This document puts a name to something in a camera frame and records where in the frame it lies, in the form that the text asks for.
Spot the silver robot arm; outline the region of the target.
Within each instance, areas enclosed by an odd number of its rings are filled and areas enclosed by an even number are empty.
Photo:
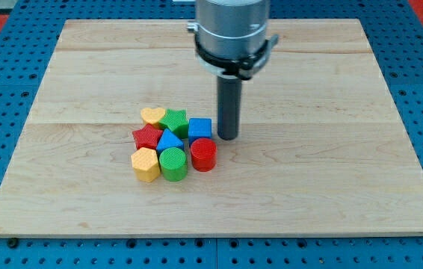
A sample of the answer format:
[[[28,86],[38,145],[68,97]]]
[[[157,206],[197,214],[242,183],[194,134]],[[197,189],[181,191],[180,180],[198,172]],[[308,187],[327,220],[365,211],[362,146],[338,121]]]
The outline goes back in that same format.
[[[195,53],[211,74],[250,80],[271,57],[279,36],[267,36],[269,0],[196,0]]]

